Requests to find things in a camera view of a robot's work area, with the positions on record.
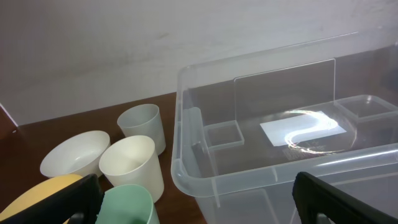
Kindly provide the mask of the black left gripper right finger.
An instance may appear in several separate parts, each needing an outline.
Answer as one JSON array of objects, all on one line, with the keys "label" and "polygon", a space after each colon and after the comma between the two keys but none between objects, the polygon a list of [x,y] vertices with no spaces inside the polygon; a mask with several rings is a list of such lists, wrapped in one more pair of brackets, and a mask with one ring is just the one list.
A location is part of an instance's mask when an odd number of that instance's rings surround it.
[{"label": "black left gripper right finger", "polygon": [[394,218],[344,193],[308,172],[299,172],[292,189],[302,223],[397,224]]}]

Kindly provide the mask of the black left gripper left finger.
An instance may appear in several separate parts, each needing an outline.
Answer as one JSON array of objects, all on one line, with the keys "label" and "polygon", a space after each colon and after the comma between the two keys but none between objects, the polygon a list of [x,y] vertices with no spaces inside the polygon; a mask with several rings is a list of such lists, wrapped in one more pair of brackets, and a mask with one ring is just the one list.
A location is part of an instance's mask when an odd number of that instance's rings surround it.
[{"label": "black left gripper left finger", "polygon": [[1,223],[95,223],[103,198],[98,176],[88,174]]}]

